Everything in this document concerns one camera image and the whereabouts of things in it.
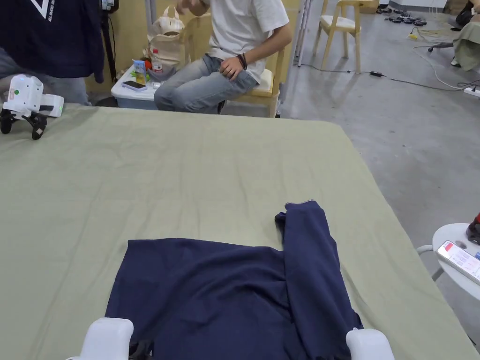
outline power adapter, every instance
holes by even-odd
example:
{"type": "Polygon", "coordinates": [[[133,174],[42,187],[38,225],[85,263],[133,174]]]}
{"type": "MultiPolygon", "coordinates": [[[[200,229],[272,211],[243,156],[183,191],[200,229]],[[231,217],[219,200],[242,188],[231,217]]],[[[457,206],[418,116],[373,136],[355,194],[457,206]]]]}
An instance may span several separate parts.
{"type": "Polygon", "coordinates": [[[370,75],[373,75],[373,76],[376,76],[376,77],[384,77],[385,76],[381,72],[378,72],[378,71],[370,71],[370,75]]]}

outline bracelet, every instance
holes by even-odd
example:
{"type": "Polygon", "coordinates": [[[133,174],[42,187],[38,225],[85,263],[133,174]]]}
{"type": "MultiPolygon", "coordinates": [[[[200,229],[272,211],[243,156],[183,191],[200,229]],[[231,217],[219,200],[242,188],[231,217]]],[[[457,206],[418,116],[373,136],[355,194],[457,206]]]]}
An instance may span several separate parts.
{"type": "Polygon", "coordinates": [[[245,53],[237,55],[237,58],[240,60],[240,64],[242,65],[244,70],[247,70],[247,60],[245,59],[245,53]]]}

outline navy blue sweatshirt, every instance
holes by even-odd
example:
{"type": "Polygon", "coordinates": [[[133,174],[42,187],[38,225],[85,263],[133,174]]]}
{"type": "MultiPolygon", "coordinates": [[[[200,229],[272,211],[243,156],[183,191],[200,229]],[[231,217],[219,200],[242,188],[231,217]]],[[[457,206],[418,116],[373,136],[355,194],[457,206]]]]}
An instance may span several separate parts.
{"type": "Polygon", "coordinates": [[[130,240],[106,316],[130,319],[155,360],[349,359],[345,337],[362,324],[325,213],[315,201],[286,209],[283,251],[130,240]]]}
{"type": "Polygon", "coordinates": [[[15,62],[57,78],[103,82],[98,0],[0,0],[0,47],[15,62]]]}

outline chair cushion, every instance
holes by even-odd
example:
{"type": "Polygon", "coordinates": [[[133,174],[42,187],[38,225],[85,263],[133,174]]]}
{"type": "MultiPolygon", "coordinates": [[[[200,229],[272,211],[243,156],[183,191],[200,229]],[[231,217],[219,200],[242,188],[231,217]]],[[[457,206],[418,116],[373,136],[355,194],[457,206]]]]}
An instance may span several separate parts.
{"type": "Polygon", "coordinates": [[[255,90],[272,92],[272,77],[272,72],[265,69],[262,75],[260,75],[260,84],[255,87],[255,90]]]}
{"type": "Polygon", "coordinates": [[[260,83],[251,91],[247,92],[249,96],[272,97],[273,94],[273,74],[265,69],[260,75],[260,83]]]}
{"type": "MultiPolygon", "coordinates": [[[[320,16],[320,21],[324,21],[329,27],[332,26],[333,16],[332,15],[322,15],[320,16]]],[[[347,19],[346,17],[338,17],[336,21],[338,27],[343,27],[346,29],[355,29],[355,21],[347,19]]]]}

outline beige cloth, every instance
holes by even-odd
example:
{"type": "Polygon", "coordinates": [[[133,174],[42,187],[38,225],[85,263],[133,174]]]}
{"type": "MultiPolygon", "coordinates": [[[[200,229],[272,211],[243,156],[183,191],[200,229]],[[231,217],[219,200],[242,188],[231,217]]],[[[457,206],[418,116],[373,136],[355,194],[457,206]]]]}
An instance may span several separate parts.
{"type": "Polygon", "coordinates": [[[453,41],[455,59],[463,70],[468,71],[480,65],[480,23],[470,22],[453,41]]]}
{"type": "Polygon", "coordinates": [[[274,215],[308,199],[353,307],[396,360],[479,359],[340,127],[67,105],[42,139],[30,131],[0,136],[3,359],[78,355],[128,239],[281,249],[274,215]]]}

